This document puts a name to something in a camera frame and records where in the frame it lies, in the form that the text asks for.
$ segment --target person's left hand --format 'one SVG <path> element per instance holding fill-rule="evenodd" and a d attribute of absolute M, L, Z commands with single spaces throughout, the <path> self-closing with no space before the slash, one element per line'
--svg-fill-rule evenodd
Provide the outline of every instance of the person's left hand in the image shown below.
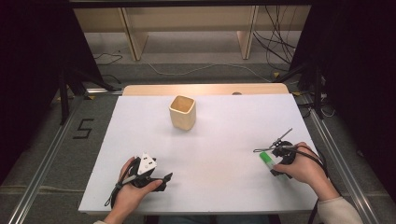
<path fill-rule="evenodd" d="M 134 160 L 134 157 L 129 159 L 122 167 L 120 172 L 120 178 L 122 174 L 128 168 L 128 165 Z M 132 184 L 126 184 L 121 189 L 117 195 L 116 202 L 114 203 L 113 209 L 107 215 L 104 222 L 107 224 L 122 223 L 125 218 L 127 218 L 140 204 L 142 199 L 150 192 L 155 190 L 161 185 L 161 180 L 156 180 L 145 187 L 139 189 Z"/>

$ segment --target white table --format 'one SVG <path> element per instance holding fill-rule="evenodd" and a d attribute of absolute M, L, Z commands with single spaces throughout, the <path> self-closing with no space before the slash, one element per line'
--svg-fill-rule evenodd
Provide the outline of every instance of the white table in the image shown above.
<path fill-rule="evenodd" d="M 272 214 L 311 210 L 317 196 L 295 179 L 269 172 L 254 148 L 284 140 L 313 146 L 290 94 L 190 95 L 197 120 L 189 131 L 172 126 L 175 96 L 121 96 L 79 211 L 105 214 L 121 166 L 147 152 L 157 158 L 152 177 L 174 173 L 164 192 L 150 193 L 141 215 Z"/>

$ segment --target hand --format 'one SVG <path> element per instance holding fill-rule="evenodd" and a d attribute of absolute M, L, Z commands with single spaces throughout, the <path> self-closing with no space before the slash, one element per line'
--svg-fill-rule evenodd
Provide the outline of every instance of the hand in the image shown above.
<path fill-rule="evenodd" d="M 297 144 L 297 146 L 297 150 L 317 158 L 315 153 L 305 148 L 309 147 L 306 143 L 302 142 Z M 296 180 L 308 184 L 318 195 L 320 201 L 340 197 L 337 190 L 332 185 L 332 182 L 330 182 L 330 180 L 327 178 L 322 168 L 316 162 L 312 161 L 304 155 L 297 153 L 296 158 L 292 164 L 277 164 L 274 166 L 274 170 L 291 175 Z"/>
<path fill-rule="evenodd" d="M 120 171 L 120 178 L 122 174 L 128 168 L 128 165 L 134 160 L 134 157 L 129 159 L 122 167 Z M 107 215 L 104 222 L 107 224 L 118 224 L 122 223 L 140 204 L 142 199 L 150 192 L 155 190 L 161 185 L 161 180 L 156 180 L 145 187 L 139 189 L 131 184 L 124 185 L 117 195 L 116 202 L 114 203 L 113 209 Z"/>

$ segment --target sleeve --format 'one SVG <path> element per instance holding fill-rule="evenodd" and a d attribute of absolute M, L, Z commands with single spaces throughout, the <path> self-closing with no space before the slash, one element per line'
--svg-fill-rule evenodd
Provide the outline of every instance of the sleeve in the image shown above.
<path fill-rule="evenodd" d="M 318 213 L 320 219 L 326 224 L 363 223 L 358 211 L 343 197 L 319 202 Z"/>

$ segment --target wooden cube container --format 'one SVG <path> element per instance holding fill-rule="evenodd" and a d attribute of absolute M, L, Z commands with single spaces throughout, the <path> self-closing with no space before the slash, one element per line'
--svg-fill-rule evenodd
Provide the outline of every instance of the wooden cube container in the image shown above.
<path fill-rule="evenodd" d="M 177 96 L 169 106 L 172 124 L 182 130 L 190 130 L 196 119 L 195 100 L 187 96 Z"/>

